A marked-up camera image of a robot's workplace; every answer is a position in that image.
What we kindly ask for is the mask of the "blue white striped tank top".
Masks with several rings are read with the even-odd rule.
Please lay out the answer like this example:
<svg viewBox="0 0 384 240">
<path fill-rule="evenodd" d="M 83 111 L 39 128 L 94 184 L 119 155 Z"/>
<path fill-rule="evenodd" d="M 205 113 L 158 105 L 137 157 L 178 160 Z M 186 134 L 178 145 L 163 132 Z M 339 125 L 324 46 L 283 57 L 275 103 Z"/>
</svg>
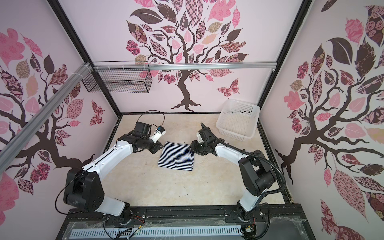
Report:
<svg viewBox="0 0 384 240">
<path fill-rule="evenodd" d="M 158 167 L 191 172 L 194 168 L 195 154 L 189 145 L 167 141 L 163 147 Z"/>
</svg>

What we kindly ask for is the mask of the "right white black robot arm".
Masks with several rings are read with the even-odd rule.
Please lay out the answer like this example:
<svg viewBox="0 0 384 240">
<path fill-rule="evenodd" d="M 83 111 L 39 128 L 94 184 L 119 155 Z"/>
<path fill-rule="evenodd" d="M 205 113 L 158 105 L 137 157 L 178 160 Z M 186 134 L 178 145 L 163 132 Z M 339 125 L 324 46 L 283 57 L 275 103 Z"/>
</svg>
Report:
<svg viewBox="0 0 384 240">
<path fill-rule="evenodd" d="M 247 222 L 254 217 L 261 201 L 279 189 L 271 190 L 278 180 L 275 166 L 259 151 L 247 152 L 236 148 L 225 140 L 218 138 L 209 127 L 201 123 L 197 140 L 191 142 L 188 150 L 200 156 L 212 154 L 224 158 L 240 169 L 245 192 L 237 203 L 237 216 Z"/>
</svg>

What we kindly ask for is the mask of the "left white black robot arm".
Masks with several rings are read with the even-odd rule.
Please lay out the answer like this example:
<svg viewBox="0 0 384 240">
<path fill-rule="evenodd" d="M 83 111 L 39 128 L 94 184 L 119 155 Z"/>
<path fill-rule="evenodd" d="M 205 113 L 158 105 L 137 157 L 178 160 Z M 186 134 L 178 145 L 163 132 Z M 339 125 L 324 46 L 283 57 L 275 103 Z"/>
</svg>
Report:
<svg viewBox="0 0 384 240">
<path fill-rule="evenodd" d="M 81 169 L 71 169 L 64 188 L 64 203 L 81 211 L 103 213 L 127 224 L 133 217 L 130 204 L 108 197 L 102 180 L 128 156 L 143 150 L 155 154 L 162 149 L 163 144 L 159 139 L 165 133 L 157 131 L 153 136 L 141 138 L 130 132 L 120 137 L 111 149 L 96 160 Z"/>
</svg>

